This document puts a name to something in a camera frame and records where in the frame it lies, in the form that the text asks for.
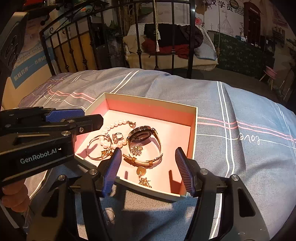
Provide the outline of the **person's left hand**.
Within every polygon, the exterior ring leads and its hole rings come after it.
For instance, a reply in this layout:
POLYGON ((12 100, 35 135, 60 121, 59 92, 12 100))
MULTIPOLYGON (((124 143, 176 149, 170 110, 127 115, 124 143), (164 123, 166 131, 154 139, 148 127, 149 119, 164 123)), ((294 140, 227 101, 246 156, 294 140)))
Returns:
POLYGON ((25 185, 25 179, 4 186, 2 191, 4 195, 1 201, 5 207, 19 213, 27 211, 30 199, 28 189, 25 185))

